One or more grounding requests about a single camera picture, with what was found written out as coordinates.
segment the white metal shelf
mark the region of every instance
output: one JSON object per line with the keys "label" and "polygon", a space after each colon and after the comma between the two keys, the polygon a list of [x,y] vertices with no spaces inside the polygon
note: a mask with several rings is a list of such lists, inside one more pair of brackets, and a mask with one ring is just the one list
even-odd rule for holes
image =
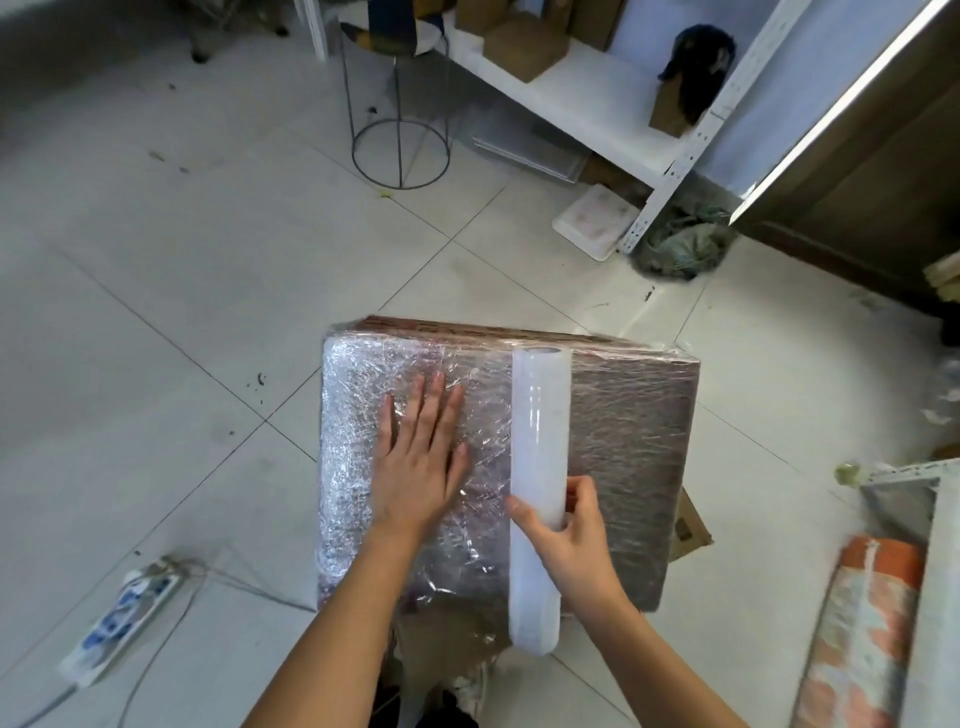
{"label": "white metal shelf", "polygon": [[572,39],[565,58],[525,84],[485,59],[483,38],[456,30],[455,18],[444,16],[452,61],[642,182],[661,182],[684,140],[650,128],[655,77]]}

